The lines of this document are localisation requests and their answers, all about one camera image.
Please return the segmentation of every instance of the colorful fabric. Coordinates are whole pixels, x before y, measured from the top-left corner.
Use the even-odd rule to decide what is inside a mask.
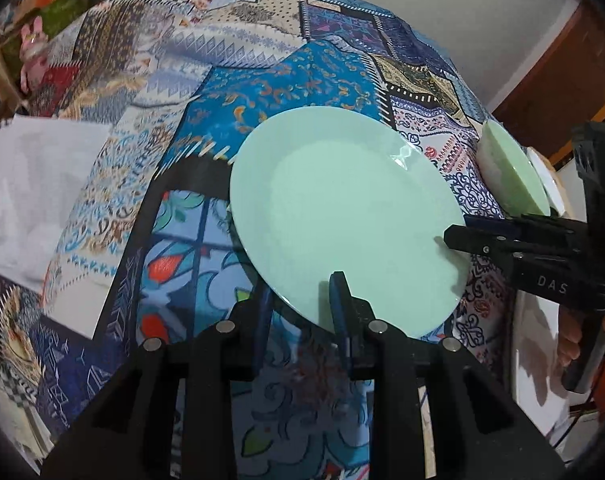
[[[44,73],[38,93],[30,101],[31,113],[39,117],[51,117],[79,70],[80,67],[74,64],[50,66]]]
[[[49,5],[35,10],[31,19],[41,16],[42,31],[51,39],[73,23],[85,10],[87,10],[87,2],[83,0],[54,0]],[[15,28],[0,45],[9,76],[13,80],[20,78],[20,69],[23,65],[20,59],[21,45],[20,27]]]
[[[53,444],[36,410],[42,364],[29,338],[39,298],[0,276],[0,428],[33,466]]]
[[[225,197],[194,188],[197,179],[226,183],[190,164],[233,164],[246,136],[277,113],[329,105],[380,120],[432,161],[462,211],[502,216],[475,161],[487,112],[449,56],[389,10],[361,0],[203,7],[203,0],[109,0],[55,45],[78,72],[60,83],[59,104],[41,108],[116,127],[50,264],[44,316],[28,329],[41,367],[21,373],[32,388],[36,378],[35,406],[54,437],[131,345],[198,335],[250,294],[256,271]],[[500,377],[511,301],[499,270],[474,257],[456,311],[423,339],[454,335]],[[74,325],[87,312],[98,322]],[[332,342],[284,305],[273,315],[259,377],[232,388],[240,478],[367,476],[373,384],[347,379]],[[0,352],[0,361],[9,359]]]

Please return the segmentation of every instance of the wooden door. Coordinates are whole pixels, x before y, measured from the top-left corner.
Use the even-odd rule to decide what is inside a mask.
[[[494,111],[524,146],[550,157],[605,105],[605,21],[583,0],[556,40]]]

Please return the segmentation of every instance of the hand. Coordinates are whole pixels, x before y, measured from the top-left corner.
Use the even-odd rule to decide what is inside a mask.
[[[558,309],[558,359],[566,367],[580,356],[580,339],[582,330],[577,316],[568,308],[561,305]]]
[[[579,321],[568,308],[561,305],[558,309],[558,361],[563,367],[579,358],[581,338]]]

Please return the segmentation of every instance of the plate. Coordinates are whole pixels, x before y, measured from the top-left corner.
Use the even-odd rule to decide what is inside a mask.
[[[463,223],[449,185],[394,130],[333,107],[260,124],[231,171],[233,221],[266,283],[303,317],[333,330],[329,276],[409,336],[454,310],[469,259],[442,242]]]
[[[553,166],[549,163],[549,160],[546,158],[543,159],[543,156],[531,147],[527,149],[527,158],[529,159],[529,162],[532,163],[535,172],[538,174],[538,177],[545,188],[545,193],[547,193],[547,199],[549,200],[551,207],[556,209],[558,216],[563,216],[566,211],[565,203],[561,191],[556,184],[556,180],[554,179],[556,171]]]
[[[496,121],[483,124],[476,162],[487,188],[510,215],[550,215],[543,184],[520,145]]]

